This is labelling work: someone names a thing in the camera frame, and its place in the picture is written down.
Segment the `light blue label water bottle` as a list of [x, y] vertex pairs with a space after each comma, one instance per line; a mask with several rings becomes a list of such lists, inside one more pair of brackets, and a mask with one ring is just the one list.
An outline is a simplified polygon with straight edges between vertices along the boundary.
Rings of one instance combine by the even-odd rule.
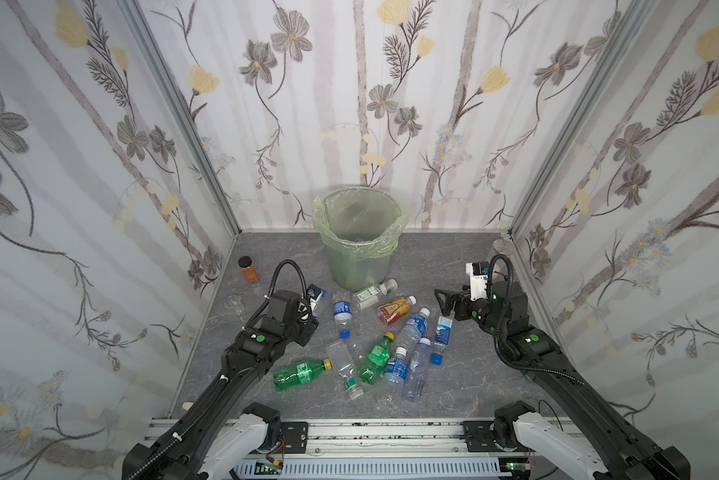
[[439, 317], [435, 327], [433, 347], [431, 347], [431, 363], [435, 366], [443, 364], [443, 353], [451, 342], [451, 331], [453, 331], [453, 320], [445, 316]]

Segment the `Pocari Sweat bottle white cap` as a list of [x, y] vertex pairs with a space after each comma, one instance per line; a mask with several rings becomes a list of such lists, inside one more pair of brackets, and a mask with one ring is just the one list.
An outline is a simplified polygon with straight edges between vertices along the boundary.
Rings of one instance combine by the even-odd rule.
[[403, 326], [403, 329], [399, 332], [397, 340], [395, 340], [395, 346], [405, 348], [407, 352], [413, 351], [417, 343], [419, 343], [419, 340], [421, 340], [421, 338], [425, 336], [425, 332], [427, 332], [427, 319], [429, 319], [429, 314], [431, 314], [431, 310], [423, 307], [419, 312], [409, 317], [407, 322], [405, 322], [405, 326]]

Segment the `clear bottle green band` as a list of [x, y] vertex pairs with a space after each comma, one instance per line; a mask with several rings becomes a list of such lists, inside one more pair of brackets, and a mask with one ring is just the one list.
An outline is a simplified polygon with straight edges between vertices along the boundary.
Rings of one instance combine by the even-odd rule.
[[336, 340], [326, 348], [327, 359], [331, 362], [332, 370], [351, 400], [357, 400], [365, 392], [355, 378], [355, 367], [352, 357], [342, 340]]

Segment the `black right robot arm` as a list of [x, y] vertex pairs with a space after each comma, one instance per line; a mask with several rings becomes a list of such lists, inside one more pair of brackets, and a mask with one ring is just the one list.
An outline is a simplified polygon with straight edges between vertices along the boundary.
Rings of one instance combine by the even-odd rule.
[[495, 410], [491, 437], [502, 450], [537, 452], [573, 479], [689, 479], [691, 464], [630, 424], [575, 370], [563, 350], [529, 323], [527, 302], [511, 293], [473, 300], [437, 289], [441, 313], [473, 320], [493, 338], [499, 360], [541, 386], [583, 434], [577, 440], [524, 401]]

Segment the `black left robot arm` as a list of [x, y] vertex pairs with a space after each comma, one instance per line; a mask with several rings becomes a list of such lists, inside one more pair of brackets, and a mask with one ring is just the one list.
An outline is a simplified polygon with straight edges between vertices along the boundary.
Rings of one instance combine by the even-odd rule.
[[279, 448], [280, 413], [260, 403], [229, 423], [231, 410], [279, 360], [287, 346], [305, 346], [318, 326], [307, 291], [278, 290], [225, 350], [221, 368], [193, 406], [153, 444], [136, 444], [123, 479], [223, 479], [248, 454]]

